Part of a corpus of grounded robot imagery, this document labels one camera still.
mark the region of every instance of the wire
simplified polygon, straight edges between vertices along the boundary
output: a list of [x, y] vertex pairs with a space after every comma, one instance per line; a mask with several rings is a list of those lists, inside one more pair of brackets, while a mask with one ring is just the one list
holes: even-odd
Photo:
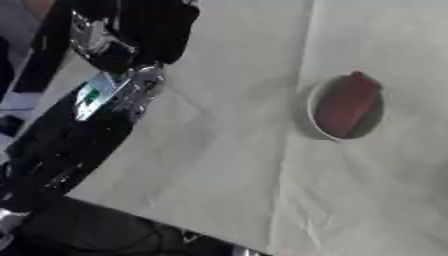
[[132, 242], [129, 245], [126, 245], [123, 247], [118, 247], [118, 248], [107, 248], [107, 249], [91, 249], [91, 248], [78, 247], [78, 246], [74, 246], [74, 245], [70, 245], [70, 244], [66, 244], [66, 243], [54, 240], [54, 239], [46, 237], [46, 236], [44, 237], [44, 236], [34, 235], [34, 238], [35, 238], [35, 240], [41, 240], [41, 241], [47, 240], [47, 242], [49, 242], [51, 244], [56, 244], [57, 249], [68, 250], [68, 251], [84, 253], [84, 254], [92, 253], [92, 254], [114, 254], [115, 255], [116, 253], [119, 253], [119, 252], [126, 252], [126, 251], [131, 250], [135, 246], [139, 245], [140, 243], [144, 242], [146, 239], [148, 239], [154, 235], [157, 235], [157, 233], [155, 231], [152, 231], [151, 233], [144, 235], [143, 237], [137, 239], [136, 241]]

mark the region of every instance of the white tablecloth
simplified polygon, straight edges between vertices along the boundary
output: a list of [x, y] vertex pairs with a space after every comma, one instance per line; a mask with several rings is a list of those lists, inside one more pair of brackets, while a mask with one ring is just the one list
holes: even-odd
[[[446, 255], [448, 2], [201, 7], [165, 92], [71, 195], [276, 255]], [[379, 127], [297, 129], [296, 90], [352, 70], [384, 85]], [[75, 57], [37, 113], [95, 72]]]

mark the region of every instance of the red object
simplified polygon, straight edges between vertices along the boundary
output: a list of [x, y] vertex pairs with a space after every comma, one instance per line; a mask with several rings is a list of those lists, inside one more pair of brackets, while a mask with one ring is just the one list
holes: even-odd
[[362, 117], [370, 111], [381, 85], [362, 72], [353, 72], [329, 88], [320, 99], [315, 119], [325, 132], [347, 138]]

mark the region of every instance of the black cloth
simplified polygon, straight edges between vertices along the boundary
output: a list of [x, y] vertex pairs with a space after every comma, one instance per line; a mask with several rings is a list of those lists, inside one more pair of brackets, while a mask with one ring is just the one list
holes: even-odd
[[8, 42], [0, 37], [0, 101], [8, 91], [8, 87], [14, 79], [14, 69], [8, 60]]

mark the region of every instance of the metal bracket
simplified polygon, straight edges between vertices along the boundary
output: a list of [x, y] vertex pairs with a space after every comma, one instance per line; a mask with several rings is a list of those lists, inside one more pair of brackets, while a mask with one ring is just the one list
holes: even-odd
[[159, 64], [129, 69], [117, 77], [100, 72], [78, 92], [76, 120], [86, 121], [100, 108], [108, 108], [110, 111], [127, 111], [135, 123], [159, 94], [163, 82], [164, 72]]
[[72, 11], [72, 48], [85, 59], [93, 60], [105, 54], [112, 46], [119, 47], [121, 52], [127, 52], [126, 61], [130, 63], [137, 54], [137, 47], [123, 42], [109, 31], [107, 26], [110, 23], [108, 18], [91, 21], [77, 11]]

